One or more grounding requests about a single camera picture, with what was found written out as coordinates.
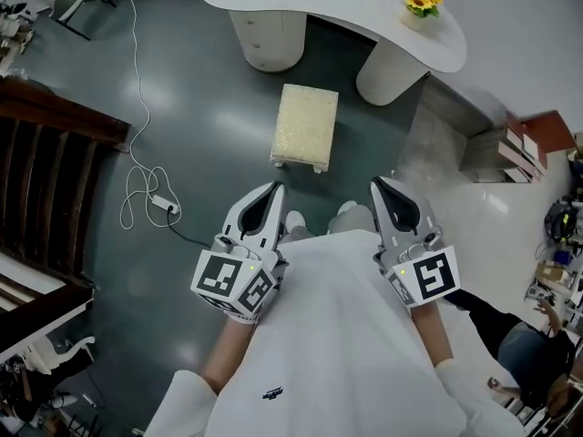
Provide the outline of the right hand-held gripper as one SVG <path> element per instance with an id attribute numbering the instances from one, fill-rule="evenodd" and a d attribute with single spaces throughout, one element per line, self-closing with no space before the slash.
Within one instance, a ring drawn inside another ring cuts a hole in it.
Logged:
<path id="1" fill-rule="evenodd" d="M 455 249 L 445 244 L 428 199 L 401 181 L 381 176 L 371 180 L 369 193 L 383 244 L 373 260 L 405 307 L 419 307 L 459 290 Z M 389 249 L 388 239 L 393 240 Z M 398 239 L 410 241 L 395 246 Z"/>

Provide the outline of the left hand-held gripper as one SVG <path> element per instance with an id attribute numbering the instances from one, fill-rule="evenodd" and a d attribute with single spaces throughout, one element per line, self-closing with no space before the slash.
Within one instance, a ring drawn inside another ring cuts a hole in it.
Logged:
<path id="1" fill-rule="evenodd" d="M 199 255 L 191 291 L 239 323 L 258 323 L 281 288 L 288 261 L 275 248 L 285 196 L 280 181 L 247 193 L 230 208 L 222 229 L 225 235 L 216 235 Z M 258 248 L 235 240 L 259 233 Z"/>

